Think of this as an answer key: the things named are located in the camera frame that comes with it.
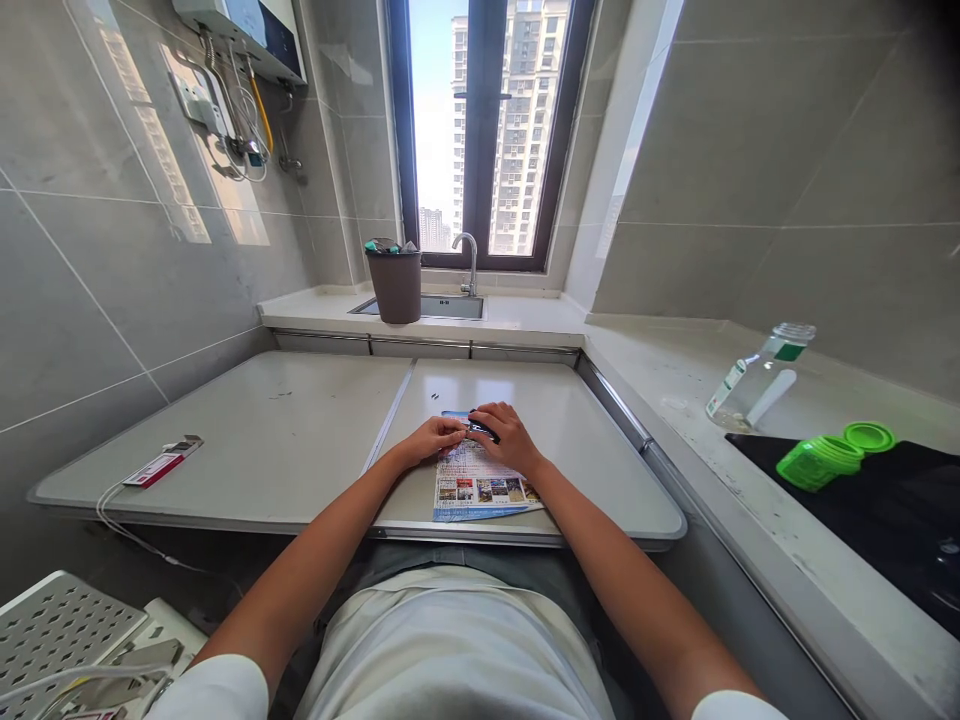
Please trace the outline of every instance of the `gray pants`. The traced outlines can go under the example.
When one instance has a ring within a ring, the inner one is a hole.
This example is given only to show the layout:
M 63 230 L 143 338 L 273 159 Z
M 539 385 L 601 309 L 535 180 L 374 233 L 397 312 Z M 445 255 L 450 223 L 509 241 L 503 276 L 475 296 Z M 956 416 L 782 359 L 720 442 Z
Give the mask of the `gray pants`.
M 507 585 L 531 590 L 555 602 L 573 621 L 590 648 L 618 720 L 633 718 L 632 703 L 604 667 L 600 642 L 590 622 L 591 613 L 597 610 L 597 600 L 571 553 L 397 541 L 368 541 L 361 544 L 337 589 L 317 618 L 314 637 L 297 651 L 288 673 L 284 675 L 282 686 L 289 685 L 292 692 L 279 692 L 277 702 L 286 701 L 284 704 L 287 704 L 293 701 L 295 708 L 320 657 L 326 626 L 348 598 L 406 570 L 434 565 L 473 568 Z M 301 683 L 303 687 L 297 694 L 294 687 Z

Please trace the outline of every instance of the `high-rise building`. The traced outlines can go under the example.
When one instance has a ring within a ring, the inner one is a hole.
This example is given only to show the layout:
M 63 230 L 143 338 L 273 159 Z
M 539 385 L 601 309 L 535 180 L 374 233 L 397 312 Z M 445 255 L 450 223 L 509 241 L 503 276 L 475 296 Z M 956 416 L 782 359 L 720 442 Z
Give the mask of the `high-rise building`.
M 508 0 L 490 249 L 530 255 L 553 129 L 570 0 Z M 453 18 L 453 92 L 466 90 L 467 18 Z M 454 98 L 453 232 L 462 227 L 466 101 Z
M 444 252 L 450 247 L 450 226 L 440 210 L 420 208 L 420 251 Z

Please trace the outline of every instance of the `sky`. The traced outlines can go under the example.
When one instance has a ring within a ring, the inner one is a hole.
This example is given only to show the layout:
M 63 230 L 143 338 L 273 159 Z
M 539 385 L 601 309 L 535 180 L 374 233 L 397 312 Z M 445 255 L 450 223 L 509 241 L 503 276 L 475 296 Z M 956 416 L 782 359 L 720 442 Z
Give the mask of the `sky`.
M 420 207 L 453 220 L 453 27 L 469 0 L 410 0 L 410 57 Z

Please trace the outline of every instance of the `window frame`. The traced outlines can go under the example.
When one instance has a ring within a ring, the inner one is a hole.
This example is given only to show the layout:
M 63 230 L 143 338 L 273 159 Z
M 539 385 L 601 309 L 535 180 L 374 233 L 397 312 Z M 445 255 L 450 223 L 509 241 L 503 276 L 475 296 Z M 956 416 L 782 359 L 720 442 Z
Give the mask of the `window frame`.
M 575 119 L 580 77 L 586 58 L 595 0 L 571 0 L 567 17 L 550 143 L 545 153 L 539 194 L 540 207 L 533 236 L 532 254 L 492 255 L 497 228 L 491 215 L 493 178 L 497 159 L 500 105 L 509 98 L 502 93 L 503 52 L 506 40 L 507 0 L 470 0 L 467 26 L 466 128 L 463 162 L 461 227 L 477 241 L 477 269 L 543 272 L 560 201 L 564 163 Z M 401 216 L 406 240 L 420 246 L 417 199 L 416 134 L 414 128 L 413 72 L 410 57 L 409 0 L 387 0 L 390 82 L 394 98 L 397 160 L 400 178 Z M 467 269 L 469 243 L 459 253 L 423 253 L 424 267 Z

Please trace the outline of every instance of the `water heater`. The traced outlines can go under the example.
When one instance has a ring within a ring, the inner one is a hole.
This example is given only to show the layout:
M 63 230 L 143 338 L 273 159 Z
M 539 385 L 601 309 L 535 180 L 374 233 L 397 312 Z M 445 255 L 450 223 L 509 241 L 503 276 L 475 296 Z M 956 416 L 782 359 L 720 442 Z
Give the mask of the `water heater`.
M 173 0 L 173 7 L 190 27 L 232 38 L 238 51 L 245 43 L 258 75 L 307 84 L 293 0 Z

